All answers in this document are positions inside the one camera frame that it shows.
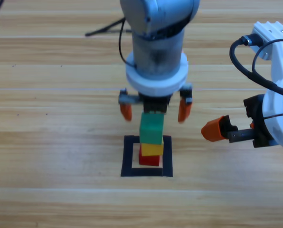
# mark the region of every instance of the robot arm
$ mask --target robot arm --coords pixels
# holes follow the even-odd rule
[[[132,119],[132,104],[144,112],[167,112],[175,92],[180,92],[178,121],[190,114],[192,84],[186,83],[188,60],[182,52],[184,28],[198,11],[200,0],[120,0],[132,29],[133,52],[126,62],[127,80],[138,92],[119,94],[125,120]]]
[[[196,15],[199,1],[120,0],[120,3],[126,20],[136,34],[155,38],[184,29]]]
[[[227,139],[230,143],[253,140],[254,147],[281,145],[283,147],[283,25],[276,23],[255,23],[252,34],[242,37],[241,44],[250,46],[256,52],[253,71],[238,66],[234,49],[230,57],[234,65],[248,78],[266,87],[265,94],[244,100],[247,117],[252,118],[249,129],[238,130],[232,126],[229,116],[210,121],[202,129],[203,136],[212,142]],[[255,70],[259,56],[271,60],[272,82],[262,78]]]

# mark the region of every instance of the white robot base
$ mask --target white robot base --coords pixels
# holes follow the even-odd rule
[[[128,56],[127,62],[134,64],[133,52]],[[127,65],[126,74],[130,85],[139,93],[151,97],[164,97],[178,92],[186,83],[189,71],[187,56],[182,53],[180,67],[172,77],[153,80],[141,76],[134,67]]]

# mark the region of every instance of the red block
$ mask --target red block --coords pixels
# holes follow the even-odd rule
[[[149,166],[159,166],[160,165],[160,156],[142,156],[142,145],[140,146],[139,152],[139,162],[140,165],[149,165]]]

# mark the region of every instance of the yellow block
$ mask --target yellow block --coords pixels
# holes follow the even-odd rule
[[[142,156],[157,156],[164,154],[164,140],[162,139],[161,145],[155,144],[141,144],[141,155]]]

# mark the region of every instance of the wooden tabletop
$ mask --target wooden tabletop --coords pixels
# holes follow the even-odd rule
[[[283,228],[283,148],[210,143],[200,133],[226,114],[249,127],[243,100],[265,90],[235,69],[229,48],[257,21],[283,23],[283,0],[201,0],[183,48],[191,115],[177,122],[175,94],[165,117],[172,178],[120,176],[123,139],[139,134],[142,107],[130,123],[121,116],[118,93],[130,86],[118,35],[84,34],[122,16],[118,0],[5,0],[0,228]],[[130,35],[122,48],[131,52]],[[251,49],[237,55],[250,67]],[[270,62],[257,69],[270,78]]]

